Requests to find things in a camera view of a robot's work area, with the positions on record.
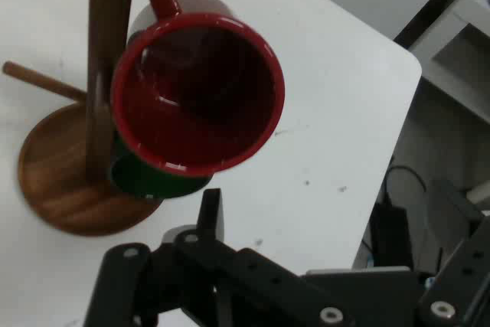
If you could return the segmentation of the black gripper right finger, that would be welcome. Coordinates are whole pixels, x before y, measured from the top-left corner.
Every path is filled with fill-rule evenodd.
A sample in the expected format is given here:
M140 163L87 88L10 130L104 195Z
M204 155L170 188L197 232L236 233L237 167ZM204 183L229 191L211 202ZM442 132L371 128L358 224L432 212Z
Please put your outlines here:
M464 240L417 306L420 326L489 325L489 218Z

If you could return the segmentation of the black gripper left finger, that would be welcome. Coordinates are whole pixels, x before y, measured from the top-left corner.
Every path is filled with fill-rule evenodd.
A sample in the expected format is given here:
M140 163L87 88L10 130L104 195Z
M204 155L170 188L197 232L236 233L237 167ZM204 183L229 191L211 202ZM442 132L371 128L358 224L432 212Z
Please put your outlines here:
M157 250L123 244L103 258L87 326L155 326L179 309L200 326L353 326L331 293L217 237L222 197L204 191L198 221Z

